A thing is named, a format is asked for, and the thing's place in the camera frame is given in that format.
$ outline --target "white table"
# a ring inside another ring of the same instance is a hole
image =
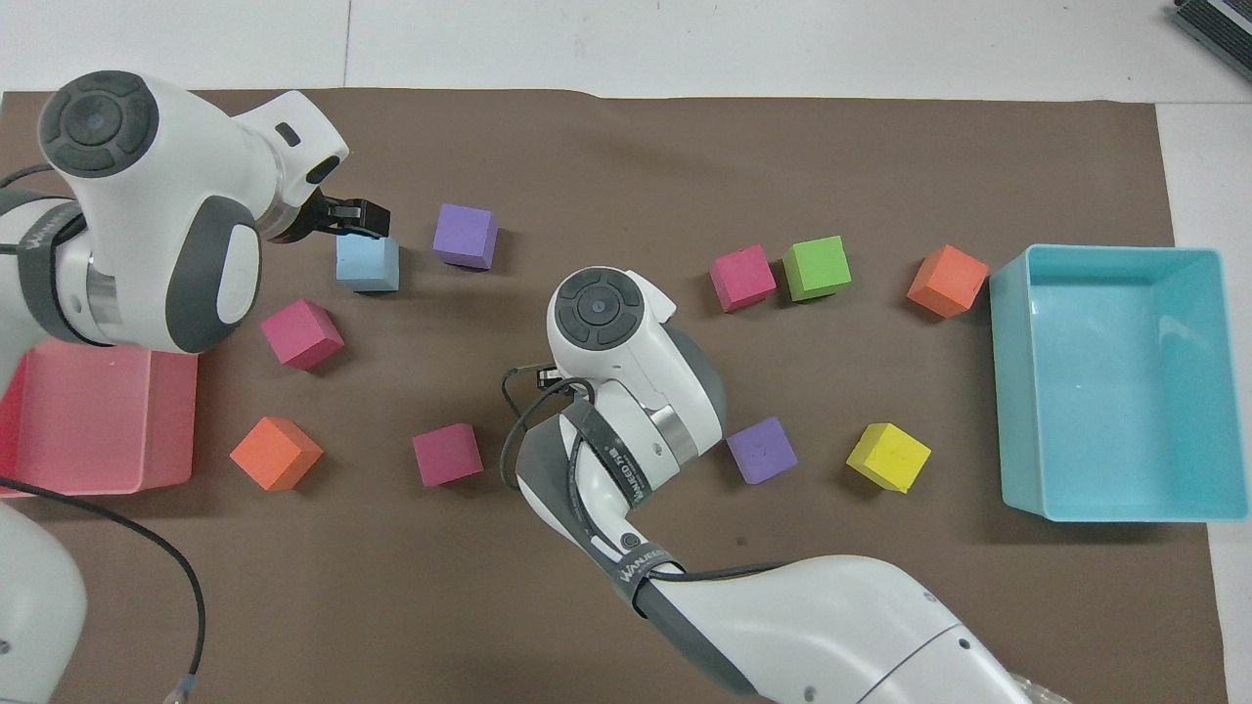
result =
[[[1226,258],[1247,440],[1252,84],[1166,10],[1132,0],[6,0],[0,90],[53,90],[114,68],[195,89],[1156,103],[1174,238]],[[1209,541],[1227,686],[1248,704],[1252,525],[1213,525]]]

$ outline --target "brown paper sheet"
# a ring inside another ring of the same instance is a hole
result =
[[[270,95],[207,98],[235,114]],[[947,322],[904,298],[944,243],[993,271],[1034,242],[1171,244],[1152,106],[308,95],[353,149],[326,190],[392,209],[403,289],[339,286],[329,236],[267,246],[255,311],[202,362],[192,481],[103,501],[200,572],[197,701],[731,699],[495,476],[511,422],[500,375],[547,358],[546,301],[588,264],[670,293],[726,380],[730,430],[776,415],[800,457],[752,487],[722,445],[639,511],[690,569],[870,555],[926,585],[1010,670],[1080,704],[1226,699],[1204,526],[1054,525],[1004,506],[987,293]],[[0,170],[39,160],[44,99],[5,95]],[[48,174],[28,185],[58,188]],[[431,252],[443,202],[496,213],[493,271]],[[715,257],[761,243],[776,261],[830,234],[850,288],[720,312]],[[348,343],[314,373],[279,366],[259,329],[298,297]],[[326,448],[294,491],[265,494],[228,458],[264,415]],[[844,466],[881,421],[934,451],[908,496]],[[475,425],[488,471],[424,489],[409,437],[454,422]],[[159,701],[194,635],[177,567],[95,519],[19,506],[68,545],[90,594],[56,700]]]

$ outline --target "yellow cube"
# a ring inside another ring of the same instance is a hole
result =
[[[891,423],[873,423],[848,457],[848,466],[883,489],[908,494],[930,448]]]

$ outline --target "green cube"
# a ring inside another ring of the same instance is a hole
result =
[[[791,301],[830,296],[853,282],[844,238],[824,237],[793,244],[782,257]]]

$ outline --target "orange cube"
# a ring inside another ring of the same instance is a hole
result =
[[[265,491],[282,491],[295,486],[322,455],[317,442],[292,421],[264,417],[230,458]]]
[[[909,287],[909,301],[945,318],[964,313],[974,304],[988,271],[987,264],[952,244],[944,244],[921,262],[921,269]]]

